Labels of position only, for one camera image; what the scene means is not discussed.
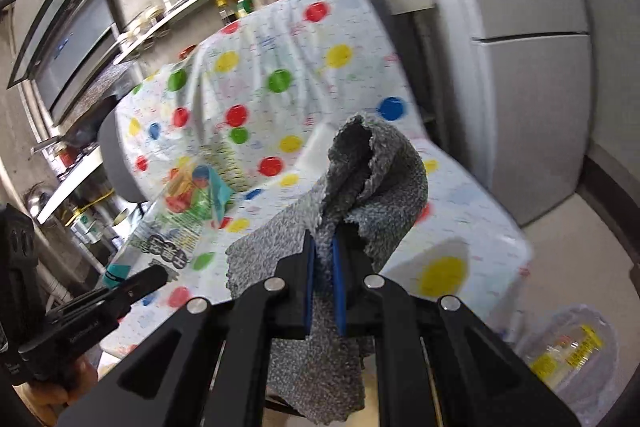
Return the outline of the person's left hand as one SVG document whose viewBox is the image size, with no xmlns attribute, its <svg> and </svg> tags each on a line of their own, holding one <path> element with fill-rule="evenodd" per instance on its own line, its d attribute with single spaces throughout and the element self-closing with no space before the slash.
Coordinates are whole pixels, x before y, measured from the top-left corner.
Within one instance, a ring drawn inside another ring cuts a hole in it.
<svg viewBox="0 0 640 427">
<path fill-rule="evenodd" d="M 70 387 L 34 381 L 14 386 L 13 389 L 29 412 L 43 426 L 54 426 L 63 405 L 70 407 L 98 382 L 98 372 L 87 355 L 80 357 L 72 369 Z"/>
</svg>

